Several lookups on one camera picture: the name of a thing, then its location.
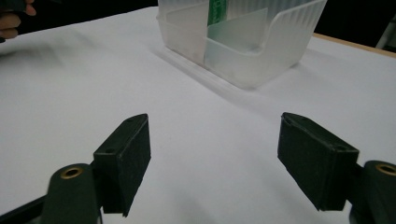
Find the white surface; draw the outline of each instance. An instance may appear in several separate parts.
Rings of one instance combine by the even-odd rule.
[[[301,61],[240,91],[163,46],[157,8],[22,35],[0,46],[0,214],[148,113],[152,160],[112,223],[348,223],[317,212],[276,158],[280,115],[307,116],[396,162],[396,60],[313,38]]]

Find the transparent plastic container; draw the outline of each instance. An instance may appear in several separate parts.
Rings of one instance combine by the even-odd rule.
[[[165,46],[242,89],[299,62],[327,0],[229,0],[207,26],[209,0],[159,0]]]

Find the green object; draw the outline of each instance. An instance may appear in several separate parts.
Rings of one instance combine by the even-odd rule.
[[[227,1],[228,0],[210,0],[207,26],[227,19]]]

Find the person's hand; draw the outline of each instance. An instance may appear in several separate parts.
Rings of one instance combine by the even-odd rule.
[[[25,13],[29,16],[36,14],[32,4],[35,0],[25,0],[26,9]],[[9,10],[0,10],[0,43],[6,39],[15,38],[18,35],[16,27],[21,24],[21,19]]]

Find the brass screw insert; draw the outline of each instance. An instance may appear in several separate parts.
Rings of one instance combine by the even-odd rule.
[[[378,164],[375,168],[384,174],[396,176],[396,168],[394,166]]]
[[[82,169],[79,167],[71,167],[61,173],[62,179],[71,179],[82,174]]]

